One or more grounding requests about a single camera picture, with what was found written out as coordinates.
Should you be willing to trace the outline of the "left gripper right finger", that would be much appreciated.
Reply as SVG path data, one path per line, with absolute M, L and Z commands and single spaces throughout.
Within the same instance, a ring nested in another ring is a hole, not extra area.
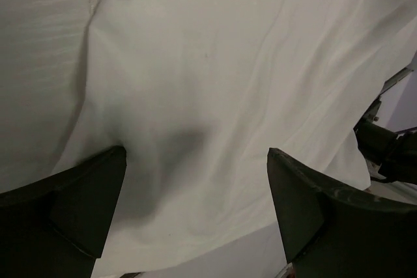
M 297 277 L 415 277 L 416 207 L 353 188 L 277 148 L 267 172 Z

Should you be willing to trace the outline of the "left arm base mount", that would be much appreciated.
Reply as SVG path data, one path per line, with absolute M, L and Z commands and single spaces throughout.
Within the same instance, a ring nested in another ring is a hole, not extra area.
M 365 159 L 379 167 L 382 184 L 402 182 L 416 184 L 416 127 L 393 132 L 375 124 L 381 97 L 414 70 L 405 67 L 384 83 L 378 96 L 354 127 L 358 148 Z

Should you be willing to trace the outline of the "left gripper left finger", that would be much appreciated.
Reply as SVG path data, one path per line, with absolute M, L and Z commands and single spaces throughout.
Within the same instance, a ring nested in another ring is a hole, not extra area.
M 111 147 L 1 194 L 2 277 L 90 277 L 102 256 L 126 171 Z

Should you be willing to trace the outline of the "white t-shirt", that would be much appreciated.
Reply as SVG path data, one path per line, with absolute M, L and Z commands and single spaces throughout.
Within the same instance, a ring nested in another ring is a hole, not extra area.
M 270 148 L 368 188 L 353 128 L 415 51 L 416 0 L 101 0 L 55 168 L 127 151 L 94 276 L 176 266 L 271 225 Z

